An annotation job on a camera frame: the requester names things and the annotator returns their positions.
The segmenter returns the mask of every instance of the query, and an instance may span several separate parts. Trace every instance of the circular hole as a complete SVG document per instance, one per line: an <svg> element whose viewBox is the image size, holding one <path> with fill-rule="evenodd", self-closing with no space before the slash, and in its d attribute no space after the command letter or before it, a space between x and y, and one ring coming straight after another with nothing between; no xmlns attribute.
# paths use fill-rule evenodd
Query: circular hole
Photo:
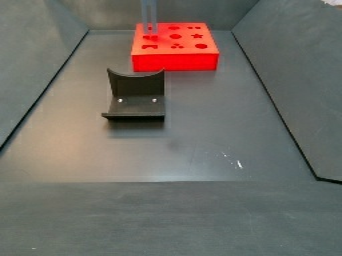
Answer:
<svg viewBox="0 0 342 256"><path fill-rule="evenodd" d="M172 34L170 37L171 37L172 39L179 39L179 38L182 38L182 36L180 36L179 34Z"/></svg>
<svg viewBox="0 0 342 256"><path fill-rule="evenodd" d="M208 46L206 44L196 44L195 47L199 48L199 49L208 48Z"/></svg>
<svg viewBox="0 0 342 256"><path fill-rule="evenodd" d="M178 30L178 29L180 29L180 27L178 27L178 26L171 26L171 27L168 27L168 29L171 29L171 30Z"/></svg>

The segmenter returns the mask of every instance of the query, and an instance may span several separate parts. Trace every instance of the black holder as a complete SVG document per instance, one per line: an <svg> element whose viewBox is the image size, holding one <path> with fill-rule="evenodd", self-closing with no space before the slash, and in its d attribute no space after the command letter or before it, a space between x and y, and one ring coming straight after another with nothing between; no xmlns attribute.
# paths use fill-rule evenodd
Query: black holder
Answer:
<svg viewBox="0 0 342 256"><path fill-rule="evenodd" d="M126 76L107 69L112 102L108 113L102 116L116 118L163 118L164 70L147 76Z"/></svg>

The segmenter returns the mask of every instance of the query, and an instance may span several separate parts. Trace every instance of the gray wall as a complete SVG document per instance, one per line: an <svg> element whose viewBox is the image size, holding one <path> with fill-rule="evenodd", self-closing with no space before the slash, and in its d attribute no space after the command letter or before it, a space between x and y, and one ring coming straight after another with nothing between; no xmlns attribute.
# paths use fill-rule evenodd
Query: gray wall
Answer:
<svg viewBox="0 0 342 256"><path fill-rule="evenodd" d="M134 29L140 22L140 0L60 0L91 29ZM207 22L231 30L259 0L159 0L160 22Z"/></svg>
<svg viewBox="0 0 342 256"><path fill-rule="evenodd" d="M0 146L87 27L55 0L0 0Z"/></svg>
<svg viewBox="0 0 342 256"><path fill-rule="evenodd" d="M261 0L234 28L290 131L322 178L342 180L342 11Z"/></svg>

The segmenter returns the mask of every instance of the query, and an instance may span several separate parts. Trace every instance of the red shape sorter block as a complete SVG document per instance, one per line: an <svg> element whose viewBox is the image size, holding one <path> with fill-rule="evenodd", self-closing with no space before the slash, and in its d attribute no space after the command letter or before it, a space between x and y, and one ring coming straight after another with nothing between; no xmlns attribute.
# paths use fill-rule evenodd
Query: red shape sorter block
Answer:
<svg viewBox="0 0 342 256"><path fill-rule="evenodd" d="M136 25L134 71L215 70L219 50L204 23L159 23L158 35L144 35Z"/></svg>

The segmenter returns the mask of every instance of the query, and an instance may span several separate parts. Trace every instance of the star-shaped hole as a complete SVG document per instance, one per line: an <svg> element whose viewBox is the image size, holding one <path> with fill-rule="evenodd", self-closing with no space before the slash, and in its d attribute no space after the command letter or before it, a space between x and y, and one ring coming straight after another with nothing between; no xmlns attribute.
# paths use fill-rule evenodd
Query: star-shaped hole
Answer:
<svg viewBox="0 0 342 256"><path fill-rule="evenodd" d="M202 38L203 37L203 35L200 35L200 34L195 34L195 35L191 35L194 38Z"/></svg>

